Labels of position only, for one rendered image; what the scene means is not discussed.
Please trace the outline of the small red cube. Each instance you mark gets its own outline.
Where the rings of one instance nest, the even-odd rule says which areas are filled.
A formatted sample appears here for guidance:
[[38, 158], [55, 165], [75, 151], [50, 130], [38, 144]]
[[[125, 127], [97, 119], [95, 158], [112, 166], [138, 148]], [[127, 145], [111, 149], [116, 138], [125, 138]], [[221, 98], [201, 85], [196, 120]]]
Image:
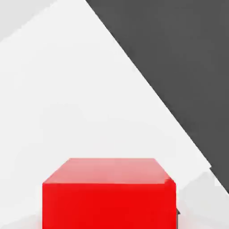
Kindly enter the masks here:
[[42, 184], [42, 229], [178, 229], [176, 184], [153, 158], [71, 158]]

